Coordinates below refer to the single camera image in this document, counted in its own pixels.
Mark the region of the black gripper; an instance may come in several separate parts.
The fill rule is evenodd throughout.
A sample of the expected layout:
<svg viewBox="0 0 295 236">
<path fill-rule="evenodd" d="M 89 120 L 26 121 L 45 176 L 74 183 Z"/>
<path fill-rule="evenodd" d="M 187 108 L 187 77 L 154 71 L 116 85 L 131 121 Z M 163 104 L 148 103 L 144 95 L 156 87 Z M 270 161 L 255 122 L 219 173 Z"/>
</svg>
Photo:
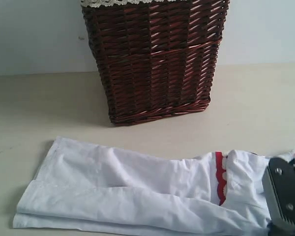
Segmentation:
<svg viewBox="0 0 295 236">
<path fill-rule="evenodd" d="M 280 229 L 279 227 L 275 226 L 272 223 L 268 224 L 268 236 L 295 236 L 295 230 L 293 231 L 286 231 L 283 229 Z"/>
</svg>

